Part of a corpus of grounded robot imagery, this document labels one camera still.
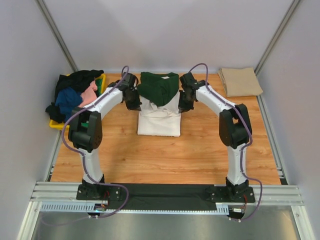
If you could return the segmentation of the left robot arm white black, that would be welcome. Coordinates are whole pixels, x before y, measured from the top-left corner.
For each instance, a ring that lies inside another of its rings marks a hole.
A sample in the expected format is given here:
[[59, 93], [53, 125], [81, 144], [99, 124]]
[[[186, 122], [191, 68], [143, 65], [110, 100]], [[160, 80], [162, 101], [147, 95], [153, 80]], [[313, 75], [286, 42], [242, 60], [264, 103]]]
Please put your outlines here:
[[105, 185], [100, 165], [98, 148], [103, 140], [102, 120], [113, 107], [123, 102], [128, 110], [141, 110], [137, 84], [138, 78], [134, 74], [124, 73], [92, 103], [72, 111], [68, 122], [68, 140], [73, 144], [72, 149], [79, 153], [83, 167], [77, 200], [103, 200], [112, 188], [109, 184]]

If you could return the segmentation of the green and white raglan t-shirt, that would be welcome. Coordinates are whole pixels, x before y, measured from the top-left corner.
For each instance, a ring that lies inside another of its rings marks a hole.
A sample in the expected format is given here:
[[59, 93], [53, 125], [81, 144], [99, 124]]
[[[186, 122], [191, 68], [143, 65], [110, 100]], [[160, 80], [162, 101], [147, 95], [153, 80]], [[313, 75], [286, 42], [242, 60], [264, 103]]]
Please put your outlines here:
[[143, 136], [179, 137], [181, 113], [179, 75], [174, 72], [140, 73], [137, 91], [141, 110], [138, 114], [137, 134]]

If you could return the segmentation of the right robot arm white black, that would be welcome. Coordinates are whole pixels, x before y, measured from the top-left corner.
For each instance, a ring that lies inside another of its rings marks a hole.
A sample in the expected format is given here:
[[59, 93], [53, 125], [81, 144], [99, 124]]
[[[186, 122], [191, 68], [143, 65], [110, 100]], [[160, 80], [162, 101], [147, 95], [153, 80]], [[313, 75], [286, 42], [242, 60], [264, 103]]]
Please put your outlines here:
[[207, 81], [197, 81], [191, 72], [179, 78], [178, 109], [180, 113], [194, 109], [194, 102], [205, 104], [218, 116], [218, 133], [227, 147], [228, 173], [226, 186], [213, 191], [214, 200], [240, 202], [251, 194], [246, 175], [247, 145], [252, 140], [252, 127], [248, 109], [218, 94]]

